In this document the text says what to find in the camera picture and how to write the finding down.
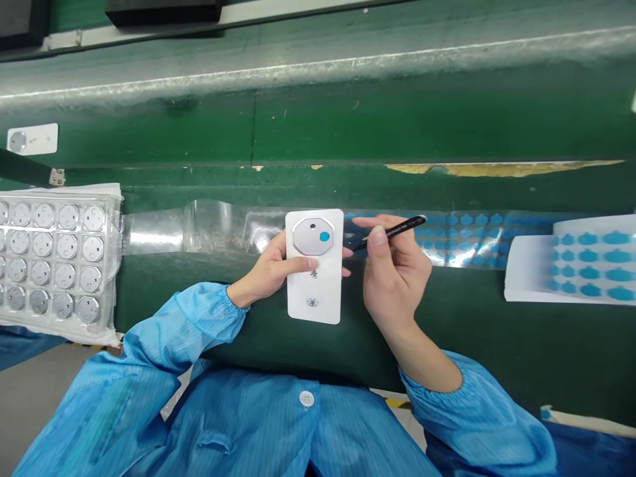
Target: gray floor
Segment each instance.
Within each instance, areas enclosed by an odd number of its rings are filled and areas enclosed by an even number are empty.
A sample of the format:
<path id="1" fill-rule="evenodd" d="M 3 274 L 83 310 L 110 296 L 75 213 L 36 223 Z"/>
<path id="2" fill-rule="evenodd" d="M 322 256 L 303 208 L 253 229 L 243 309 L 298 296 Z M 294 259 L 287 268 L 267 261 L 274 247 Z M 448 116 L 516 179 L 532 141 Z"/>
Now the gray floor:
<path id="1" fill-rule="evenodd" d="M 10 476 L 53 416 L 82 364 L 97 351 L 62 344 L 0 372 L 0 476 Z"/>

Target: right hand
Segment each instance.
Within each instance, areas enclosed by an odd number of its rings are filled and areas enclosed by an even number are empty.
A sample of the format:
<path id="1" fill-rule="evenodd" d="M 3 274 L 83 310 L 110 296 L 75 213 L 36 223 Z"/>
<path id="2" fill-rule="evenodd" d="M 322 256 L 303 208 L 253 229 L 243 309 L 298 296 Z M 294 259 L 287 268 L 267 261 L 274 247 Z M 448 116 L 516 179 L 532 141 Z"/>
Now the right hand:
<path id="1" fill-rule="evenodd" d="M 393 215 L 353 219 L 355 225 L 372 229 L 364 270 L 364 304 L 383 333 L 414 324 L 415 309 L 433 269 L 412 229 L 387 240 L 385 230 L 402 222 L 403 217 Z"/>

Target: white button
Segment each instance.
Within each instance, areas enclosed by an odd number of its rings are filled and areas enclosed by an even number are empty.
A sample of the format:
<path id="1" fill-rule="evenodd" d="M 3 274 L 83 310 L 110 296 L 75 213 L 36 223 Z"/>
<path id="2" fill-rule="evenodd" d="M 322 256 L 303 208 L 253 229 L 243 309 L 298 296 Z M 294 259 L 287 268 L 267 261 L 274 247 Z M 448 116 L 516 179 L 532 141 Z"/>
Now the white button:
<path id="1" fill-rule="evenodd" d="M 305 407 L 311 407 L 316 402 L 316 398 L 309 391 L 302 391 L 300 393 L 300 402 Z"/>

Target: black object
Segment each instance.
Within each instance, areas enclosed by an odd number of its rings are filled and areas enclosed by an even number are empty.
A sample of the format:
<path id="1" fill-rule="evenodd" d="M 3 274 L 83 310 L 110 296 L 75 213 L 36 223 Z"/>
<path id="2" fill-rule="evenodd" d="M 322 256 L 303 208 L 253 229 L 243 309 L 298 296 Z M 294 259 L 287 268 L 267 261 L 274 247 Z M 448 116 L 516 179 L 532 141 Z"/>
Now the black object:
<path id="1" fill-rule="evenodd" d="M 401 234 L 402 232 L 406 232 L 407 230 L 414 229 L 418 225 L 422 225 L 424 222 L 426 222 L 426 215 L 416 215 L 414 217 L 411 217 L 410 219 L 406 219 L 404 222 L 397 224 L 394 227 L 391 227 L 390 229 L 386 229 L 386 236 L 390 239 L 397 234 Z M 357 252 L 358 250 L 366 248 L 367 239 L 368 237 L 364 237 L 362 239 L 362 243 L 354 248 L 353 251 Z"/>
<path id="2" fill-rule="evenodd" d="M 116 27 L 218 22 L 223 0 L 106 0 Z"/>
<path id="3" fill-rule="evenodd" d="M 42 46 L 50 0 L 0 0 L 0 50 Z"/>

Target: left hand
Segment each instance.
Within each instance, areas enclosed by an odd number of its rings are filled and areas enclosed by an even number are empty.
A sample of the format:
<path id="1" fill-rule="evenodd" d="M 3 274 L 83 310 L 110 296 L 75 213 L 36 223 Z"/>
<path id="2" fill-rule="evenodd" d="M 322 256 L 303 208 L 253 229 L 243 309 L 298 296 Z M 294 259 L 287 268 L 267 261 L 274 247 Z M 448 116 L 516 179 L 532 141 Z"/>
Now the left hand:
<path id="1" fill-rule="evenodd" d="M 343 258 L 353 252 L 343 247 Z M 285 230 L 276 235 L 250 272 L 227 288 L 227 296 L 239 308 L 247 308 L 255 301 L 273 295 L 285 282 L 287 275 L 310 272 L 318 268 L 319 262 L 311 257 L 295 257 L 286 260 L 287 242 Z M 343 267 L 343 277 L 351 272 Z"/>

